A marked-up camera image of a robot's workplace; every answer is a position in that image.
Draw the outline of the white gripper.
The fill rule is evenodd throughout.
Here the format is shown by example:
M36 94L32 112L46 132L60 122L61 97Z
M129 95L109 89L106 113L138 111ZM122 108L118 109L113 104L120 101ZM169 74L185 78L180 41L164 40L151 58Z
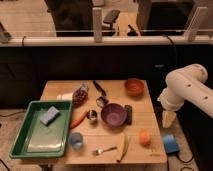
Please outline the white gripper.
M164 88L157 101L165 109L162 113L162 126L169 128L176 119L176 113L173 111L178 111L182 107L182 98L174 94L169 88Z

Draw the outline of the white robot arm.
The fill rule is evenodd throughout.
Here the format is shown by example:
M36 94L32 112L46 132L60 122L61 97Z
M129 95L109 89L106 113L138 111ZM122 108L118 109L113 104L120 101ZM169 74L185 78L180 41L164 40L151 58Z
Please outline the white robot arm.
M189 101L213 118L213 90L205 85L208 72L201 64L191 64L169 72L167 87L158 101L163 107L162 126L169 128L176 119L176 112Z

